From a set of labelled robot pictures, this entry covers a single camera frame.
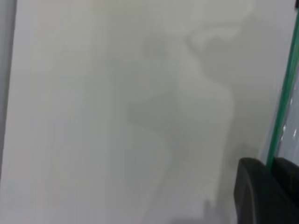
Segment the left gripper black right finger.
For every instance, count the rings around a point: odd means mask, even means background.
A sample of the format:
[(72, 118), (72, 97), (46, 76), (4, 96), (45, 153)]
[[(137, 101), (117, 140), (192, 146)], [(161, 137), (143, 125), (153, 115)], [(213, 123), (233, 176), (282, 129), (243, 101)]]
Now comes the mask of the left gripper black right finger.
[(285, 158), (273, 162), (275, 195), (273, 216), (276, 224), (299, 222), (299, 167)]

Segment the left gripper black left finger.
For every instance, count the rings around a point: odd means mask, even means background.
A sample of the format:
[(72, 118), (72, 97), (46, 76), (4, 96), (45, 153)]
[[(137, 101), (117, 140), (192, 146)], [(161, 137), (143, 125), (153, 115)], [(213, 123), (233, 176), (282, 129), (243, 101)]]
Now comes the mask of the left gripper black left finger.
[(239, 160), (234, 201), (238, 224), (295, 223), (295, 204), (257, 159)]

